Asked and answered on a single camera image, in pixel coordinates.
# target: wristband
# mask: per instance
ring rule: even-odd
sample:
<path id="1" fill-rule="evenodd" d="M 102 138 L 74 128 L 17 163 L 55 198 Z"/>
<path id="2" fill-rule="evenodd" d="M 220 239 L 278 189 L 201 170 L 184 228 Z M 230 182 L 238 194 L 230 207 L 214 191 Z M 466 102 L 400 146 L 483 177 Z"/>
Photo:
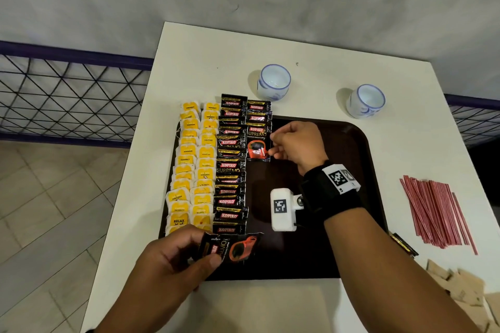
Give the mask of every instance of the wristband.
<path id="1" fill-rule="evenodd" d="M 318 221 L 362 207 L 359 183 L 343 165 L 325 161 L 309 170 L 301 185 L 304 205 Z"/>

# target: tile floor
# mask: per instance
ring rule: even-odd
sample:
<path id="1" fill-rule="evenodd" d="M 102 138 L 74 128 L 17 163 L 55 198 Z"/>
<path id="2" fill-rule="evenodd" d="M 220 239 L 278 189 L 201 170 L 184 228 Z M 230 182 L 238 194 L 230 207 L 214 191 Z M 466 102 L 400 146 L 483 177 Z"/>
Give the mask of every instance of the tile floor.
<path id="1" fill-rule="evenodd" d="M 0 333 L 78 333 L 127 149 L 0 141 Z"/>

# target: fingernail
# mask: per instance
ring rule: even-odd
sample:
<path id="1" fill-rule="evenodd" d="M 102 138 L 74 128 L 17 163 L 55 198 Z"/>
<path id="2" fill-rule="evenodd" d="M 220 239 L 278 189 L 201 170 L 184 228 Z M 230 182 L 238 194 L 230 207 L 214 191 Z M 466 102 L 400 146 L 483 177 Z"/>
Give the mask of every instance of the fingernail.
<path id="1" fill-rule="evenodd" d="M 219 267 L 222 263 L 222 258 L 220 255 L 218 254 L 214 254 L 211 256 L 210 258 L 210 266 L 213 268 L 213 269 L 216 269 L 217 267 Z"/>

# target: white wall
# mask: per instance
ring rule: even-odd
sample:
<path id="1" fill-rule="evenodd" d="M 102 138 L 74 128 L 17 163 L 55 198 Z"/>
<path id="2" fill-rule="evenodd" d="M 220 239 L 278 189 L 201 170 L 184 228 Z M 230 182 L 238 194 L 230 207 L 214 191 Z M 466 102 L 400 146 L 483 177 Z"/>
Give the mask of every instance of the white wall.
<path id="1" fill-rule="evenodd" d="M 164 20 L 431 60 L 500 99 L 500 0 L 0 0 L 7 41 L 153 57 Z"/>

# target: white ceramic cup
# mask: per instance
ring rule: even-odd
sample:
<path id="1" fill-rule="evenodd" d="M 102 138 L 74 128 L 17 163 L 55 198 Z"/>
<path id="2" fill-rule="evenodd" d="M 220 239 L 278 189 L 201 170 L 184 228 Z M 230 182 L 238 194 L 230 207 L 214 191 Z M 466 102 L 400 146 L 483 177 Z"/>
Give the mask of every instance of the white ceramic cup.
<path id="1" fill-rule="evenodd" d="M 385 105 L 384 93 L 376 86 L 365 84 L 355 89 L 346 102 L 349 114 L 356 119 L 373 116 Z"/>
<path id="2" fill-rule="evenodd" d="M 257 93 L 262 99 L 276 101 L 286 95 L 290 83 L 291 76 L 287 69 L 281 65 L 267 65 L 260 71 Z"/>

